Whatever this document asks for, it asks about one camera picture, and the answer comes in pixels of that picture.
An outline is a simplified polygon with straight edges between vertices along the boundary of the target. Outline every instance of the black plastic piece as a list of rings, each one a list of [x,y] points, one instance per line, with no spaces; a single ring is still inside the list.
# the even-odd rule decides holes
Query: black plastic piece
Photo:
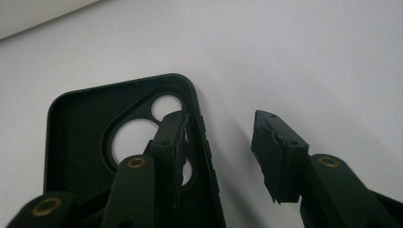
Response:
[[[273,201],[298,202],[297,178],[309,145],[279,116],[256,111],[252,151]]]
[[[278,202],[297,202],[307,228],[397,228],[403,205],[368,190],[348,165],[308,155],[308,144],[278,116],[256,112],[252,151]]]
[[[166,115],[146,152],[154,158],[158,170],[158,194],[161,206],[177,208],[182,188],[182,168],[186,163],[184,126],[181,111]]]
[[[75,205],[75,197],[68,192],[47,193],[27,203],[7,227],[75,227]]]
[[[101,228],[154,228],[157,225],[155,165],[152,157],[136,155],[118,168]]]
[[[174,191],[180,194],[180,204],[169,217],[160,215],[159,227],[225,227],[196,90],[178,74],[69,92],[52,104],[45,193],[68,191],[75,195],[79,208],[94,212],[83,227],[97,224],[106,205],[118,167],[111,151],[116,132],[135,119],[161,126],[151,106],[163,95],[173,95],[182,103],[187,138],[183,151],[192,165],[192,177],[180,191],[177,178]]]
[[[313,155],[304,170],[304,176],[308,185],[305,188],[309,192],[302,192],[302,198],[317,200],[326,220],[325,226],[321,222],[311,227],[399,227],[343,160],[330,155]],[[310,199],[312,194],[315,194],[315,199]],[[313,220],[318,215],[310,213],[306,216],[313,217],[309,218]]]

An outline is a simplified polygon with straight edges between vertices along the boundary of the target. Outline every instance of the white surface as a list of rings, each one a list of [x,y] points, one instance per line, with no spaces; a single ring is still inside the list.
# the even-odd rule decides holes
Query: white surface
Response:
[[[115,162],[120,163],[129,156],[143,154],[148,140],[154,139],[157,130],[158,126],[146,119],[125,123],[113,138],[112,155]]]
[[[42,191],[60,94],[177,72],[198,90],[227,227],[302,227],[249,146],[256,109],[403,201],[401,1],[115,0],[0,41],[0,226]]]
[[[98,0],[1,0],[0,39]]]

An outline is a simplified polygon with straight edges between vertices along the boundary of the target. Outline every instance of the circular hole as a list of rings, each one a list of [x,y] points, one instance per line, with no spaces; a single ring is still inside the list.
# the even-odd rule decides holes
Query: circular hole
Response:
[[[180,110],[182,110],[181,101],[172,95],[163,95],[151,107],[152,115],[157,121],[162,121],[164,116]]]
[[[183,166],[183,181],[182,181],[182,186],[187,184],[190,181],[190,178],[192,178],[192,165],[190,164],[190,160],[186,158],[186,163]]]
[[[143,158],[135,158],[127,163],[127,166],[131,168],[138,168],[142,167],[143,165],[145,165],[145,160]]]
[[[116,163],[129,156],[143,154],[157,129],[154,122],[146,119],[129,121],[121,126],[112,141],[112,155]]]
[[[335,159],[332,159],[330,157],[321,157],[319,158],[319,162],[322,164],[329,166],[329,167],[337,167],[338,162]]]
[[[32,214],[36,217],[46,216],[57,210],[60,205],[62,205],[62,201],[60,199],[46,198],[36,204],[36,206],[32,209]]]

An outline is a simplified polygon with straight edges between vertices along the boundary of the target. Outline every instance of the rubber case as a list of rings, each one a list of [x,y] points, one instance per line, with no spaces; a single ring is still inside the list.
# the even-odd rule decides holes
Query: rubber case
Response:
[[[116,130],[110,129],[135,119],[160,124],[151,107],[163,95],[177,97],[183,114],[189,117],[186,157],[192,165],[192,177],[182,187],[175,227],[225,227],[196,90],[179,74],[93,87],[57,98],[48,113],[45,193],[68,191],[79,205],[107,199],[116,170],[116,162],[110,158]],[[105,203],[98,200],[101,208]]]

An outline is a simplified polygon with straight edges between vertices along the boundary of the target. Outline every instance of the brass rivet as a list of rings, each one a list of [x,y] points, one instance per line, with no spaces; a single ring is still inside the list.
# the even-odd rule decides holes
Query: brass rivet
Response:
[[[331,157],[320,157],[319,162],[329,167],[338,167],[338,161]]]
[[[56,211],[60,205],[62,205],[62,200],[59,198],[46,198],[40,201],[32,209],[32,214],[36,217],[47,216],[48,214]]]
[[[135,158],[135,159],[130,160],[127,163],[127,166],[129,166],[130,168],[139,168],[139,167],[142,167],[145,164],[146,164],[145,159],[143,159],[143,158]]]

